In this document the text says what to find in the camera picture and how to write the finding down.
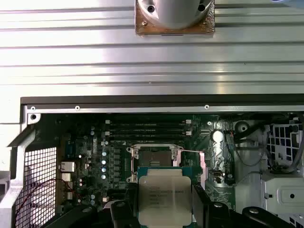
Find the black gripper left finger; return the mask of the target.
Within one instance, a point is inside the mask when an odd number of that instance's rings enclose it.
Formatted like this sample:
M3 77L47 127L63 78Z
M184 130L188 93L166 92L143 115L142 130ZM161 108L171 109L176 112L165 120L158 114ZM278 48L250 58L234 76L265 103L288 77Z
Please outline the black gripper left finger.
M123 200L108 202L98 210L94 206L76 206L62 216L49 220L45 228L137 228L138 185L131 183Z

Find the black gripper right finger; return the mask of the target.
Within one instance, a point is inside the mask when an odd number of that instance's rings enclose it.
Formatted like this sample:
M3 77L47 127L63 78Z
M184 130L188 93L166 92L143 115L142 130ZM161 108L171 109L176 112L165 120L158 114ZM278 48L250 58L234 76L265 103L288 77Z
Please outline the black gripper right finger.
M237 213L224 203L211 201L203 187L192 185L192 211L200 228L292 228L293 225L259 207Z

